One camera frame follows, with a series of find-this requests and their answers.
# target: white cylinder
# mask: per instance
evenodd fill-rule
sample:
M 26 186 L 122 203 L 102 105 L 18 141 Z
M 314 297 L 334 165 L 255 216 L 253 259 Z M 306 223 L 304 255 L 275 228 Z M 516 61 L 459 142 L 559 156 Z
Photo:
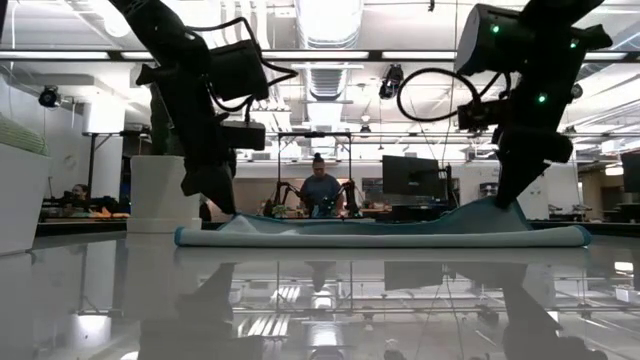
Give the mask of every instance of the white cylinder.
M 200 198 L 186 197 L 180 184 L 186 172 L 179 156 L 131 158 L 130 233 L 173 233 L 178 227 L 200 229 Z

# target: person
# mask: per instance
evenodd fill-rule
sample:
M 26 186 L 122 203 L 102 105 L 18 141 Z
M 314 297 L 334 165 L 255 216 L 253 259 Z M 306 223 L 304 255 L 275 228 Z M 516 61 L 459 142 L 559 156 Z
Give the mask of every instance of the person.
M 87 200 L 87 194 L 89 194 L 89 187 L 84 184 L 75 184 L 71 189 L 71 194 L 78 200 Z
M 340 193 L 340 183 L 325 171 L 324 159 L 319 153 L 313 158 L 313 175 L 309 176 L 300 189 L 301 199 L 307 210 L 316 217 L 318 209 L 323 205 L 325 198 L 335 198 Z M 341 210 L 344 205 L 344 196 L 336 199 L 336 210 Z

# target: rolled cloth edge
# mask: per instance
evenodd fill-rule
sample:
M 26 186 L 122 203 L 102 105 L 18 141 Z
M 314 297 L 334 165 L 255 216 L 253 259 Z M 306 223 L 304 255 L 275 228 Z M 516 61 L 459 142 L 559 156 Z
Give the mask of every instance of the rolled cloth edge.
M 491 248 L 581 247 L 591 242 L 582 226 L 484 234 L 310 235 L 219 232 L 178 228 L 177 246 L 257 248 Z

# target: blue shirt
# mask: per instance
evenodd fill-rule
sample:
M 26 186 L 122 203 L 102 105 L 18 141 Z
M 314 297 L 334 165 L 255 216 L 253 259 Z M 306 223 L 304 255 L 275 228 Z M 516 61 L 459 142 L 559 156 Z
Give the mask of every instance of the blue shirt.
M 320 205 L 325 197 L 332 198 L 338 195 L 340 187 L 338 180 L 329 174 L 325 174 L 321 178 L 311 175 L 302 184 L 300 192 L 313 202 L 308 205 Z

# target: computer monitor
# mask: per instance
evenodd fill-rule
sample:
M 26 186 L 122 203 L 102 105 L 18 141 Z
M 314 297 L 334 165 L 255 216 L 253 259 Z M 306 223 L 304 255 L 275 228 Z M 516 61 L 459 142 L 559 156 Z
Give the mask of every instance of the computer monitor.
M 622 154 L 620 155 L 624 174 L 622 180 L 624 182 L 625 192 L 640 192 L 640 153 L 638 154 Z
M 443 188 L 438 160 L 383 156 L 382 192 L 395 195 L 441 196 Z

